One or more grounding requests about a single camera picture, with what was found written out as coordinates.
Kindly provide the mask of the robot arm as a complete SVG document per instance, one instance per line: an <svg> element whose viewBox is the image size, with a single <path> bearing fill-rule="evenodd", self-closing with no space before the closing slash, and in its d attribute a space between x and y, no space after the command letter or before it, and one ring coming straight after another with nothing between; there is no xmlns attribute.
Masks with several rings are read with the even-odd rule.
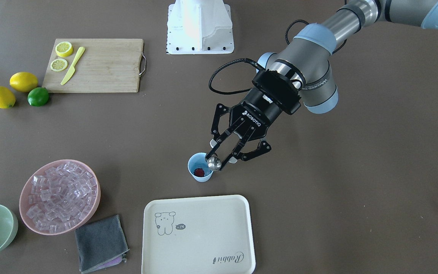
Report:
<svg viewBox="0 0 438 274"><path fill-rule="evenodd" d="M347 39L378 21L438 29L438 0L346 0L323 23L305 27L280 53L265 53L258 61L241 58L226 67L245 63L256 69L245 97L233 107L217 104L211 127L211 150L205 161L210 170L248 161L271 150L268 129L282 113L293 115L302 105L313 114L331 111L338 103L330 57Z"/></svg>

